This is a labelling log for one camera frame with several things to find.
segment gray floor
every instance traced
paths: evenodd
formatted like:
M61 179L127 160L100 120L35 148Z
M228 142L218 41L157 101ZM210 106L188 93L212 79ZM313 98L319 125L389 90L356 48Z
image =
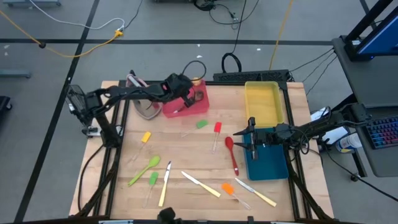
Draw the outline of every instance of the gray floor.
M62 1L62 7L46 7L45 10L58 19L85 23L93 2L94 0ZM221 2L239 16L242 0ZM375 2L376 0L367 0L369 7ZM254 0L248 1L246 12L249 12L254 3ZM99 26L116 16L128 21L138 4L139 1L101 0L93 26ZM253 15L243 24L240 39L276 40L288 4L288 0L260 1ZM82 27L57 24L35 9L0 5L0 10L38 38L79 39L83 31ZM214 16L228 21L229 17L225 13L219 8ZM296 0L282 40L329 41L341 34L347 34L363 16L364 11L359 0ZM7 31L0 33L0 39L25 38L3 18L0 18L0 27ZM118 27L118 22L114 22L102 30L91 30L88 39L108 39ZM144 0L139 16L125 31L123 39L216 40L235 37L236 31L230 26L213 23L207 12L201 12L190 4L155 4L151 0ZM61 52L74 54L77 44L51 46ZM85 44L83 51L93 46ZM239 45L236 55L240 58L244 71L267 70L273 47ZM200 60L208 68L206 79L211 80L213 73L221 71L222 55L232 48L233 45L225 44L107 45L80 59L72 82L79 84L85 91L90 91L98 88L102 80L125 78L130 69L134 69L147 80L160 80L172 72L181 72L188 61L195 60L198 56L201 56ZM330 48L331 46L281 45L272 68L293 69ZM33 73L31 79L0 79L0 95L12 97L14 103L14 108L3 121L0 130L0 178L3 180L0 182L0 223L12 222L15 217L71 61L42 50L36 44L0 43L0 68L26 68ZM316 64L294 72L296 81L303 80ZM231 72L236 70L230 60L226 67ZM325 64L305 82L307 91L324 68ZM196 66L187 71L192 76L200 72L201 68ZM310 109L327 105L333 107L350 93L348 82L336 60L308 95ZM86 144L80 128L80 123L64 106L25 220L61 218L68 215ZM332 156L344 166L355 170L351 156ZM323 156L323 160L337 218L349 222L396 223L398 204L359 182L351 182L347 174L327 156ZM364 162L369 175L366 180L398 196L398 178L376 178L367 160Z

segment knife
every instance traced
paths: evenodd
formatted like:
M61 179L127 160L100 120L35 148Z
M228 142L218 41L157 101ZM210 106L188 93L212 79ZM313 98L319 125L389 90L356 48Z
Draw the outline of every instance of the knife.
M209 191L210 193L212 193L214 196L216 197L220 197L220 193L218 193L216 190L212 189L211 187L199 182L198 180L196 180L195 178L191 177L190 175L188 175L186 172L181 171L182 175L184 175L186 178L190 179L193 183L198 184L200 186L202 186L204 189L206 189L207 191Z
M263 199L264 201L266 201L268 204L270 204L271 206L275 207L276 203L274 201L272 201L271 199L267 198L266 196L260 194L259 192L257 192L256 190L254 190L253 188L251 188L250 186L248 186L247 184L245 184L244 182L242 182L241 180L239 180L238 178L235 178L235 180L242 185L246 190L255 193L258 197L260 197L261 199Z
M164 184L163 184L162 194L160 195L160 200L159 200L159 204L158 204L159 207L162 207L163 203L164 203L164 197L166 196L166 185L167 185L167 180L169 179L171 166L172 166L172 161L170 161L169 164L167 164L166 174L164 175Z

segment red spoon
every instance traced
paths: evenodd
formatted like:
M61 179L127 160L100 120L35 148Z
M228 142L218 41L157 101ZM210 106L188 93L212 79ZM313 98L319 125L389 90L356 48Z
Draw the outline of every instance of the red spoon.
M239 175L239 170L238 170L238 165L236 165L236 160L234 157L234 152L232 151L232 147L234 146L234 141L232 140L231 137L225 138L225 145L229 149L229 152L231 153L232 157L232 165L234 166L234 171L236 175Z

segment yellow plastic bin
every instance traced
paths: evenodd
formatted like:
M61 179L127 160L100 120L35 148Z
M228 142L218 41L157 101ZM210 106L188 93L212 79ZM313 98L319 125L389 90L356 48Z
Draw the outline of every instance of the yellow plastic bin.
M255 117L256 128L275 127L284 122L277 82L246 82L246 117Z

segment wooden table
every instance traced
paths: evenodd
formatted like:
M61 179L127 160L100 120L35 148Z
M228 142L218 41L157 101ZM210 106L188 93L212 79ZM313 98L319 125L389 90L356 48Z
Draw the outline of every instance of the wooden table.
M102 87L106 88L117 84L118 82L114 81L104 81ZM309 122L310 113L303 84L288 83L287 86L295 125L299 126ZM260 182L247 180L243 150L238 147L234 147L234 155L239 167L239 178L258 192L271 198L277 203L277 206L271 207L234 180L236 176L232 168L231 156L224 145L224 139L247 126L244 87L208 86L207 90L210 109L206 114L197 116L168 119L160 114L152 121L146 121L137 115L132 103L130 104L111 218L153 220L156 219L162 208L172 207L177 217L183 220L247 220L248 216L253 216L257 221L294 220L287 179ZM123 104L121 103L119 110L119 120ZM112 111L109 111L107 116L110 120ZM207 119L210 125L196 130L194 134L189 134L184 138L180 137L181 132L192 129L200 119ZM221 121L223 127L218 138L216 153L212 154L211 147L215 137L213 128L217 121ZM152 136L138 159L131 162L131 158L141 146L141 137L146 131L150 131ZM241 137L234 136L234 141L241 142ZM101 143L100 138L88 140L82 166ZM317 151L315 141L311 142L311 148ZM127 183L147 165L149 159L154 155L161 157L159 165L146 172L133 186L128 187ZM88 165L83 181L82 205L87 202L98 186L103 156L104 149ZM165 168L169 161L172 161L170 178L165 203L160 208L157 204L164 183ZM333 211L319 155L311 152L302 155L302 164L308 191L326 214L332 217ZM216 198L186 179L181 174L182 170L216 189L221 193L221 197ZM142 205L149 190L149 177L153 171L159 173L159 178L152 189L148 205L143 208ZM252 210L245 210L242 205L221 189L221 184L225 182L234 186L236 195L247 202ZM78 211L77 189L78 185L76 185L70 214L75 214ZM300 214L301 217L304 217L301 194L297 195ZM108 193L105 191L103 197L107 196ZM100 214L104 213L105 203L106 200L102 200Z

